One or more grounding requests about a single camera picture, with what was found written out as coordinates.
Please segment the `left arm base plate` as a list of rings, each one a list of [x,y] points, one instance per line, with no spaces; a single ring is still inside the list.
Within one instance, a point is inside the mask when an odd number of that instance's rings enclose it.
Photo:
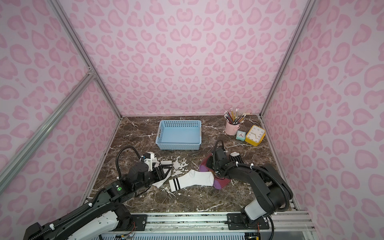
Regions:
[[[133,214],[129,217],[119,221],[116,231],[132,231],[134,228],[136,231],[145,231],[147,225],[148,215],[145,214]]]

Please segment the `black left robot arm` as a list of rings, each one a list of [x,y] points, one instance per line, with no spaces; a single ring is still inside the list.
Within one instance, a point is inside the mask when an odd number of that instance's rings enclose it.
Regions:
[[[159,165],[149,171],[146,163],[136,163],[127,174],[99,190],[89,203],[45,225],[34,223],[29,226],[24,239],[68,240],[77,231],[84,233],[87,224],[105,214],[112,215],[112,230],[134,231],[137,225],[124,203],[137,196],[140,190],[147,190],[152,184],[164,180],[171,169]]]

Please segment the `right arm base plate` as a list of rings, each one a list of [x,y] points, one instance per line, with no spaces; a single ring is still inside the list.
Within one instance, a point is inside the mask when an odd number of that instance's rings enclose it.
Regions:
[[[262,217],[251,220],[243,213],[227,214],[225,224],[228,225],[229,230],[269,230],[270,225],[268,221]]]

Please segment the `maroon purple sock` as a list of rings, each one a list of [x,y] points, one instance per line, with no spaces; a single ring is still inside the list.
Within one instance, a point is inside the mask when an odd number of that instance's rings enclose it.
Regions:
[[[212,158],[213,155],[210,154],[207,156],[199,165],[199,171],[200,172],[211,172],[212,174],[215,174],[215,171],[212,169]]]
[[[217,190],[221,190],[224,187],[226,187],[230,182],[231,182],[230,179],[226,179],[226,178],[219,179],[219,178],[214,177],[213,187]]]

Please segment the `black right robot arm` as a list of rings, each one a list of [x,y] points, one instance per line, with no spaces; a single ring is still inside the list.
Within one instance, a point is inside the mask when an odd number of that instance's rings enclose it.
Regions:
[[[220,179],[238,180],[251,186],[255,199],[241,210],[243,222],[250,224],[290,208],[292,190],[271,164],[255,167],[230,161],[220,146],[214,147],[209,166]]]

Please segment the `black striped sock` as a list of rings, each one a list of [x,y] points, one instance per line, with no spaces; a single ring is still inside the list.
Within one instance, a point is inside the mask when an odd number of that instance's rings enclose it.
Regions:
[[[231,162],[235,162],[235,163],[238,163],[238,164],[243,164],[244,163],[240,153],[238,153],[238,152],[230,153],[229,158],[230,158]]]
[[[160,188],[166,180],[168,180],[172,173],[173,162],[161,161],[153,164],[153,172],[158,174],[160,180],[153,184],[156,188]]]

